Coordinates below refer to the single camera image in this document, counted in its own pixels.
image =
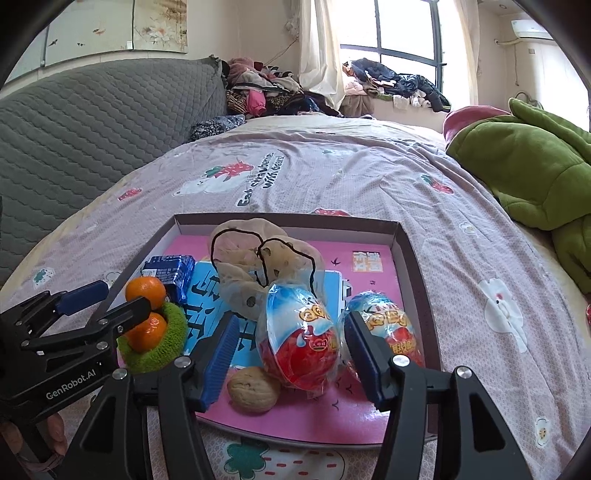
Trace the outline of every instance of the mandarin orange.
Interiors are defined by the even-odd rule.
[[[133,327],[125,337],[133,350],[146,353],[158,346],[166,333],[167,325],[162,315],[151,312],[148,320]]]
[[[125,287],[125,299],[135,300],[146,297],[150,301],[152,310],[162,308],[166,299],[166,288],[156,277],[138,277],[131,280]]]

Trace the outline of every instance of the bed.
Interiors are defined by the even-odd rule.
[[[269,154],[284,157],[275,181],[248,188]],[[226,182],[207,176],[226,165],[240,173]],[[256,119],[181,145],[126,175],[43,239],[4,285],[0,304],[5,310],[41,290],[113,279],[173,213],[320,208],[402,223],[428,289],[444,369],[472,367],[534,478],[556,479],[591,423],[588,302],[550,241],[514,224],[486,187],[444,154],[443,137],[426,128],[302,115]],[[495,306],[499,299],[505,310]],[[510,327],[499,326],[499,314]],[[82,326],[89,315],[52,331]],[[69,438],[88,404],[85,398],[62,412]],[[247,440],[201,428],[217,478],[238,478],[227,467],[229,446]],[[154,478],[165,478],[155,416],[150,429]],[[432,473],[435,448],[426,446],[422,478]],[[310,460],[308,450],[266,449],[266,458]],[[369,479],[376,454],[332,452],[342,464],[335,478]],[[245,478],[266,478],[252,474]]]

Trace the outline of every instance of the plastic wrapper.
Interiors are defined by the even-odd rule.
[[[336,375],[339,335],[326,308],[304,287],[275,283],[256,326],[265,369],[309,397],[322,395]]]
[[[324,260],[308,243],[263,219],[231,220],[210,236],[221,298],[257,321],[265,369],[317,396],[334,378],[339,335],[324,304]]]
[[[166,288],[172,303],[187,303],[187,292],[195,268],[195,259],[191,255],[163,255],[152,257],[142,268],[143,277],[156,277]]]
[[[219,225],[210,236],[209,254],[219,274],[220,296],[247,319],[259,319],[274,282],[305,286],[325,303],[324,260],[319,251],[267,220]]]
[[[406,313],[386,295],[364,291],[350,300],[339,317],[341,357],[355,378],[359,379],[342,334],[345,317],[351,312],[359,312],[371,333],[386,339],[393,355],[406,355],[416,364],[424,366],[415,330]]]

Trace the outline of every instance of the wall mural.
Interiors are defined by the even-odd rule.
[[[187,53],[186,0],[74,0],[29,45],[8,81],[61,61],[118,50]]]
[[[135,0],[134,48],[186,53],[186,0]]]

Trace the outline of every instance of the blue snack package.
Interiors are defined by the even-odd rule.
[[[194,268],[195,259],[191,255],[163,255],[150,258],[142,268],[142,276],[159,279],[170,301],[184,305]]]

